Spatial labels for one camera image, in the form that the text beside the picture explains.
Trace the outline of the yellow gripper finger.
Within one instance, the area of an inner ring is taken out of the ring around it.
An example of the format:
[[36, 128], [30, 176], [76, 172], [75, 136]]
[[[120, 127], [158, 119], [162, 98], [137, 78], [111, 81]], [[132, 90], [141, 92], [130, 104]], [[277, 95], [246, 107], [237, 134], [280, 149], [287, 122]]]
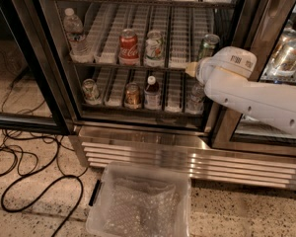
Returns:
[[198, 68], [198, 63], [191, 62], [186, 66], [185, 73], [190, 77], [196, 77], [197, 68]]

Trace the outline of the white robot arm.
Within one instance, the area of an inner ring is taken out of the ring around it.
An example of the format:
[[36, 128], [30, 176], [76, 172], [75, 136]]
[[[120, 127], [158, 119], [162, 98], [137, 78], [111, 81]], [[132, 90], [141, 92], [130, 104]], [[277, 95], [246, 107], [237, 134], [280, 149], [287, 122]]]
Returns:
[[189, 63], [185, 73], [210, 100], [296, 136], [296, 86], [250, 81], [256, 63], [253, 53], [227, 46]]

